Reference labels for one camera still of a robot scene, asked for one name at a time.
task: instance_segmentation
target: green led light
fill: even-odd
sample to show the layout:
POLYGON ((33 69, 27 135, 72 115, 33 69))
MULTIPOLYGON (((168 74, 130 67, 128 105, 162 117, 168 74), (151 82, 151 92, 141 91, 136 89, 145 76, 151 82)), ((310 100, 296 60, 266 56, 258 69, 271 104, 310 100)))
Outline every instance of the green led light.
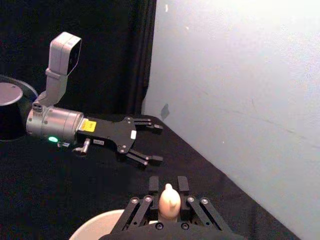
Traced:
POLYGON ((54 137, 54 136, 50 136, 50 137, 48 138, 48 140, 49 140, 50 142, 53 142, 53 143, 57 143, 57 142, 58 142, 58 138, 56 138, 56 137, 54 137))

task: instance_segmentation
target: screw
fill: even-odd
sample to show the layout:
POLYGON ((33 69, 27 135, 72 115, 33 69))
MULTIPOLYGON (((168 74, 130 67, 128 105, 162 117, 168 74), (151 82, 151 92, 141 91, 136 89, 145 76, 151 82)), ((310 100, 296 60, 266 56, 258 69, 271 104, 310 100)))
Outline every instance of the screw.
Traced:
POLYGON ((181 228, 182 228, 183 230, 188 230, 188 229, 189 229, 189 224, 186 223, 186 222, 184 222, 184 223, 181 224, 181 228))
POLYGON ((158 222, 158 223, 155 225, 155 228, 158 229, 158 230, 162 230, 162 229, 164 229, 164 225, 163 225, 161 222, 158 222))
POLYGON ((146 200, 147 202, 151 202, 152 197, 150 197, 150 196, 146 196, 146 197, 144 198, 144 200, 146 200))
POLYGON ((133 204, 136 204, 138 202, 139 202, 139 200, 136 197, 131 199, 131 203, 133 203, 133 204))
POLYGON ((209 201, 208 201, 208 199, 206 199, 206 198, 202 198, 201 199, 201 203, 203 203, 203 204, 207 204, 209 201))
POLYGON ((194 200, 195 199, 192 196, 188 197, 188 202, 192 203, 194 200))

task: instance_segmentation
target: light blue wall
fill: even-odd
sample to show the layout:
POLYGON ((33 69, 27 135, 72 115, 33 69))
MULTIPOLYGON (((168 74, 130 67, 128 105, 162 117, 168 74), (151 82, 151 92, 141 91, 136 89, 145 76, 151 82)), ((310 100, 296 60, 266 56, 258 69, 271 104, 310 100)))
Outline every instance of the light blue wall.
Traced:
POLYGON ((145 114, 320 239, 320 2, 157 0, 145 114))

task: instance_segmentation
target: yellow warning label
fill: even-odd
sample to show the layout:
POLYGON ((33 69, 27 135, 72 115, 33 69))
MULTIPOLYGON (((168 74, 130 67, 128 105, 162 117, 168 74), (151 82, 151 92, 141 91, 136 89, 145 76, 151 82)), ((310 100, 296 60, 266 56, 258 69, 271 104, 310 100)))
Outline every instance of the yellow warning label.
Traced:
POLYGON ((80 130, 93 133, 96 129, 96 125, 97 125, 96 121, 89 121, 89 119, 85 118, 82 121, 80 130))

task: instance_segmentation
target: black tablecloth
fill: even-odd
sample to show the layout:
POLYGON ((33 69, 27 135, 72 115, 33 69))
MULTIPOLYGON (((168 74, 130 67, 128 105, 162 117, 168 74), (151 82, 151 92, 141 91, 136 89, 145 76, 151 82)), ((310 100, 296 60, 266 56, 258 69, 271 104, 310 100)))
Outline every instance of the black tablecloth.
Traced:
MULTIPOLYGON (((117 121, 124 115, 92 117, 117 121)), ((150 176, 159 176, 160 188, 176 187, 177 176, 186 176, 191 193, 208 197, 235 233, 251 240, 298 239, 167 126, 161 135, 138 132, 134 149, 164 162, 141 170, 97 146, 78 158, 31 136, 0 142, 0 236, 68 239, 90 218, 146 195, 150 176)))

